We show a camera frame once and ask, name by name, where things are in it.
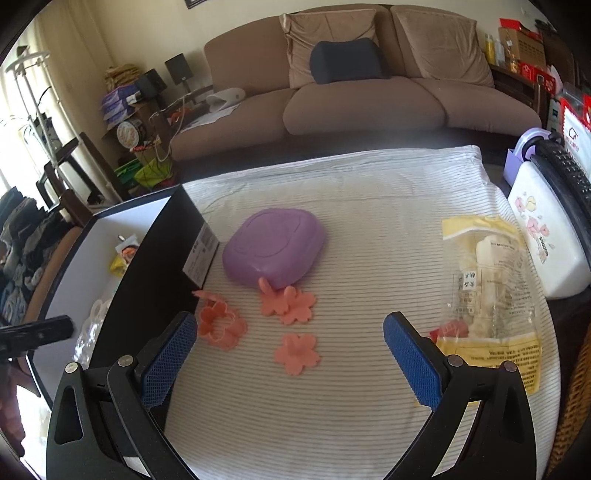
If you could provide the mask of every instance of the striped tablecloth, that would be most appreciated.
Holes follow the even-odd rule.
[[[249,330],[231,352],[196,343],[174,388],[165,431],[171,443],[203,480],[383,478],[430,412],[384,344],[384,317],[400,310],[422,334],[438,326],[448,286],[441,218],[499,214],[515,222],[478,148],[341,155],[185,188],[222,244],[267,207],[311,211],[327,241],[298,284],[317,295],[314,319],[292,327],[263,317],[257,292],[229,282],[217,254],[206,288],[225,296]],[[540,478],[556,429],[560,366],[537,277],[535,285],[543,371],[530,406]],[[273,363],[288,332],[318,340],[322,361],[300,377]],[[475,411],[466,411],[440,469],[454,463]]]

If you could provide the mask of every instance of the clear plastic packaging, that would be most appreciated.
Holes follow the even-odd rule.
[[[72,360],[78,362],[83,368],[88,368],[90,365],[92,352],[110,306],[110,300],[105,302],[97,300],[90,309],[89,317],[82,324]]]
[[[521,233],[493,216],[453,217],[442,226],[450,291],[441,325],[431,337],[444,354],[460,355],[470,365],[514,361],[526,390],[534,393],[541,348],[529,252]]]

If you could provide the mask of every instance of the silver bolt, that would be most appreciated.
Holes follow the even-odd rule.
[[[464,360],[459,355],[450,355],[447,357],[447,363],[452,367],[461,367],[464,364]]]
[[[120,367],[128,367],[132,363],[134,363],[134,357],[132,357],[131,355],[124,355],[121,358],[119,358],[119,360],[117,360],[117,364]]]
[[[76,362],[70,362],[69,364],[66,365],[66,373],[67,374],[72,374],[76,370],[78,370],[78,364]]]
[[[505,370],[507,370],[508,372],[517,372],[517,365],[515,365],[510,360],[507,360],[506,362],[504,362],[503,366],[505,367]]]

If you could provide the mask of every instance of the purple lid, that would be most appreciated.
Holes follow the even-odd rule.
[[[267,209],[251,216],[224,248],[226,275],[248,287],[258,288],[266,278],[279,290],[293,285],[314,263],[326,233],[310,212]]]

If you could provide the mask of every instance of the open box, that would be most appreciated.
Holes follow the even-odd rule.
[[[140,246],[124,277],[109,266],[119,235],[136,234]],[[208,237],[206,244],[201,240]],[[51,286],[39,321],[68,315],[69,340],[42,346],[27,356],[50,408],[64,367],[72,361],[80,328],[97,299],[112,298],[90,361],[110,367],[122,355],[135,356],[160,335],[180,311],[193,312],[219,242],[181,187],[156,192],[105,210],[85,226]]]

